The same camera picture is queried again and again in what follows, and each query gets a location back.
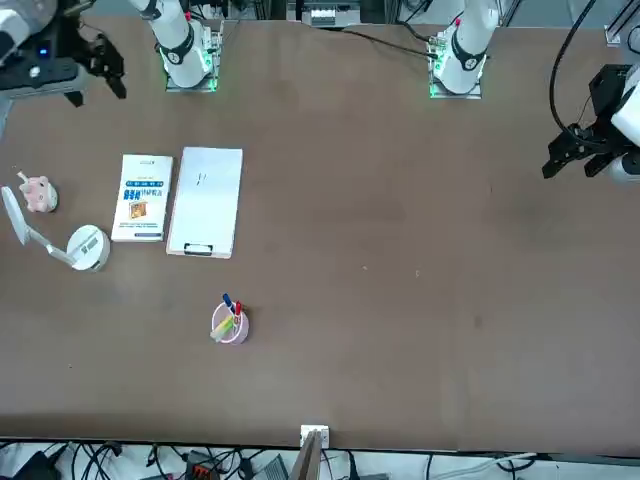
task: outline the desk lamp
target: desk lamp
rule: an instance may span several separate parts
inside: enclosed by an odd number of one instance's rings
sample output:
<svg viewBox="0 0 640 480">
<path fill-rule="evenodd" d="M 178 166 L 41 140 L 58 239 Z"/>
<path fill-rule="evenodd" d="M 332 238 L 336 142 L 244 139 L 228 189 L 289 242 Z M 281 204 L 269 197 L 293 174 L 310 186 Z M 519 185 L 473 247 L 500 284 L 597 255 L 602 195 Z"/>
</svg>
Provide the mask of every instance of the desk lamp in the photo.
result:
<svg viewBox="0 0 640 480">
<path fill-rule="evenodd" d="M 27 225 L 20 205 L 9 187 L 2 187 L 2 200 L 13 229 L 22 245 L 26 245 L 29 240 L 35 240 L 46 248 L 47 253 L 53 258 L 79 271 L 97 272 L 107 261 L 111 249 L 109 238 L 98 227 L 83 225 L 77 229 L 67 243 L 67 251 L 63 252 Z"/>
</svg>

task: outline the clipboard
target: clipboard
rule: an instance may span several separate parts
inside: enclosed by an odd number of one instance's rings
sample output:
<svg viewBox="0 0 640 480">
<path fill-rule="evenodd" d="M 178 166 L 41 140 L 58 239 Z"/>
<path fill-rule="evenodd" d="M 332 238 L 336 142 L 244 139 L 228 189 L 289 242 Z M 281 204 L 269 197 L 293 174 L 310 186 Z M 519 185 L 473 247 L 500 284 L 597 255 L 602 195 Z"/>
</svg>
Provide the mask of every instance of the clipboard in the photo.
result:
<svg viewBox="0 0 640 480">
<path fill-rule="evenodd" d="M 231 258 L 241 174 L 241 149 L 184 148 L 167 254 Z"/>
</svg>

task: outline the pink plush toy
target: pink plush toy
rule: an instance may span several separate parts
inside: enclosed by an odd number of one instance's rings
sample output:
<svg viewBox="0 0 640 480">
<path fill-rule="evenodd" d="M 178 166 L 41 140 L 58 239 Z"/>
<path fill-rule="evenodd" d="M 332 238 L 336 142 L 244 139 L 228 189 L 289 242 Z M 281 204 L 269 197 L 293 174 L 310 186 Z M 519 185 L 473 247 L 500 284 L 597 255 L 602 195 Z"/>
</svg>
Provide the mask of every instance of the pink plush toy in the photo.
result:
<svg viewBox="0 0 640 480">
<path fill-rule="evenodd" d="M 55 210 L 58 206 L 58 193 L 47 177 L 27 177 L 22 172 L 18 172 L 18 176 L 24 182 L 19 188 L 30 212 L 46 213 Z"/>
</svg>

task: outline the clipboard clip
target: clipboard clip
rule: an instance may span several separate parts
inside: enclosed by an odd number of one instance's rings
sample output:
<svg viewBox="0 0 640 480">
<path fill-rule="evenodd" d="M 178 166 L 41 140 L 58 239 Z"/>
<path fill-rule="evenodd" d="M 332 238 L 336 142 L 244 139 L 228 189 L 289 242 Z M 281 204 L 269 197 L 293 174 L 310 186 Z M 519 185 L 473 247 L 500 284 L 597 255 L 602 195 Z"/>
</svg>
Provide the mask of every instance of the clipboard clip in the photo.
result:
<svg viewBox="0 0 640 480">
<path fill-rule="evenodd" d="M 199 243 L 185 243 L 184 254 L 196 257 L 210 257 L 213 255 L 213 245 L 202 245 Z"/>
</svg>

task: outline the book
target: book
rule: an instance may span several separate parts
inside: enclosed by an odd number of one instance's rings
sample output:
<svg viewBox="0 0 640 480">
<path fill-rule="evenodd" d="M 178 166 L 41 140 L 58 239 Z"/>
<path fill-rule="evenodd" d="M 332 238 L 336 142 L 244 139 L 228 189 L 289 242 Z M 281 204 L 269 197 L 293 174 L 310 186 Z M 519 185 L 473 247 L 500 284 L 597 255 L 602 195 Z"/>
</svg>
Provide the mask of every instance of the book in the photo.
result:
<svg viewBox="0 0 640 480">
<path fill-rule="evenodd" d="M 241 175 L 242 150 L 185 147 L 168 254 L 231 257 Z"/>
<path fill-rule="evenodd" d="M 160 242 L 171 187 L 172 157 L 122 156 L 122 172 L 111 240 Z"/>
</svg>

